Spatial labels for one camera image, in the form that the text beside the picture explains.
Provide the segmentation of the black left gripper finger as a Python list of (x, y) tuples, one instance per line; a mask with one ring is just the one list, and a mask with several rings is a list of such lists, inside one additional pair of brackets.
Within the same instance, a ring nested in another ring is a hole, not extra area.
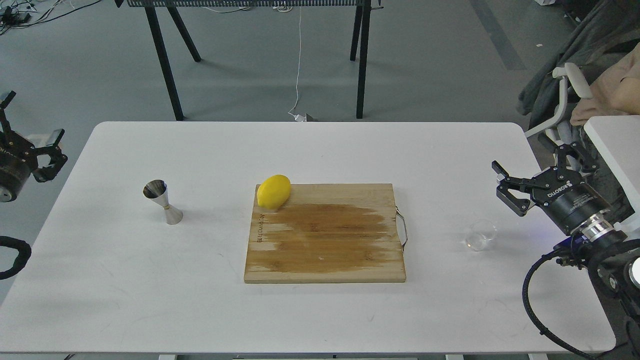
[(45, 183), (54, 180), (58, 173), (62, 170), (64, 164), (66, 164), (68, 157), (62, 153), (60, 148), (60, 141), (65, 134), (64, 129), (54, 130), (45, 146), (39, 146), (33, 148), (32, 155), (39, 157), (41, 155), (47, 155), (50, 157), (50, 161), (47, 166), (36, 167), (32, 174), (38, 183)]
[(9, 91), (4, 94), (0, 103), (0, 124), (1, 124), (1, 143), (14, 143), (14, 132), (10, 122), (6, 116), (6, 109), (17, 95), (16, 91)]

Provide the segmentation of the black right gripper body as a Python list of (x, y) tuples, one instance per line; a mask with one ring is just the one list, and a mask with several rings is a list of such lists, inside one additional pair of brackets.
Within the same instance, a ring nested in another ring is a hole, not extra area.
[(565, 235), (571, 235), (587, 219), (611, 208), (576, 171), (547, 168), (531, 180), (536, 185), (530, 193), (532, 202)]

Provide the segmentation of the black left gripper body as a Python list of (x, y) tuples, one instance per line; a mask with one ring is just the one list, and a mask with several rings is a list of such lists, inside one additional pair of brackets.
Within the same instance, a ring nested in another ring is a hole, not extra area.
[(34, 157), (35, 145), (18, 133), (1, 133), (0, 146), (0, 201), (12, 202), (18, 198), (26, 181), (38, 167)]

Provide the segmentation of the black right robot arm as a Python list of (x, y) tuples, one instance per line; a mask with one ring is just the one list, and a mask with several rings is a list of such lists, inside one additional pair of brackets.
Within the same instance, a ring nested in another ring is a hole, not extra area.
[(586, 269), (593, 287), (604, 296), (619, 301), (625, 312), (624, 330), (631, 353), (639, 358), (639, 245), (638, 239), (617, 230), (606, 220), (611, 205), (585, 180), (599, 170), (590, 153), (578, 142), (557, 144), (546, 134), (539, 141), (555, 157), (555, 164), (531, 178), (511, 176), (497, 161), (496, 195), (515, 214), (523, 217), (539, 207), (560, 228), (566, 238), (542, 255), (527, 272), (522, 285), (522, 301), (530, 321), (544, 337), (590, 360), (592, 356), (549, 330), (535, 315), (530, 303), (530, 282), (542, 264), (556, 260), (559, 265)]

